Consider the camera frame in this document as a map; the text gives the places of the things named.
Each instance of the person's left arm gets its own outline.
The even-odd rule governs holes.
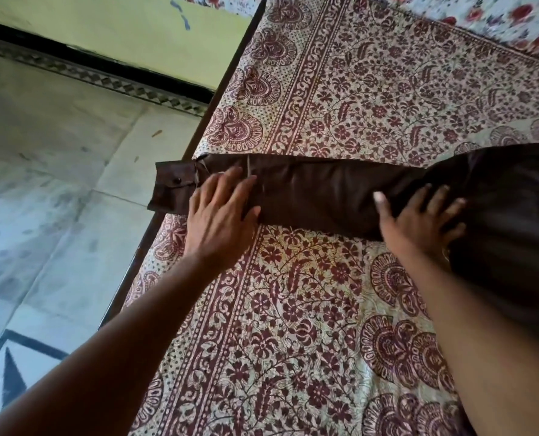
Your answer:
[[[126,435],[154,373],[200,294],[251,245],[255,177],[212,175],[191,198],[185,255],[130,307],[0,413],[0,436]]]

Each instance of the black baseboard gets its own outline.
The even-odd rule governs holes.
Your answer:
[[[165,92],[184,96],[193,101],[208,104],[213,98],[214,92],[206,87],[177,80],[143,68],[126,65],[97,54],[74,49],[52,39],[44,38],[43,36],[31,34],[29,32],[23,32],[2,24],[0,24],[0,41],[34,50],[53,58],[82,65],[120,78],[125,78]]]

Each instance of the diamond pattern border tile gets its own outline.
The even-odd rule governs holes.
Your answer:
[[[0,41],[0,57],[32,65],[75,80],[97,85],[121,94],[137,97],[143,101],[152,102],[170,109],[184,111],[185,113],[194,114],[196,116],[203,116],[207,109],[207,104],[193,101],[184,96],[171,94],[2,41]]]

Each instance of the fingernail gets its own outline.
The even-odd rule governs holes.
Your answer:
[[[384,197],[384,194],[382,194],[382,192],[380,191],[375,191],[374,193],[372,193],[372,197],[375,199],[375,202],[377,203],[382,203],[386,200],[386,198]]]

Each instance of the dark brown garment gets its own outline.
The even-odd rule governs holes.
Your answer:
[[[206,154],[190,162],[158,163],[148,208],[188,214],[195,187],[233,165],[241,166],[244,176],[258,176],[248,207],[261,206],[261,223],[369,240],[381,240],[375,190],[387,195],[398,214],[426,183],[448,184],[449,199],[468,199],[456,220],[468,228],[451,247],[454,272],[481,288],[507,315],[539,329],[539,144],[484,148],[428,168],[274,154]]]

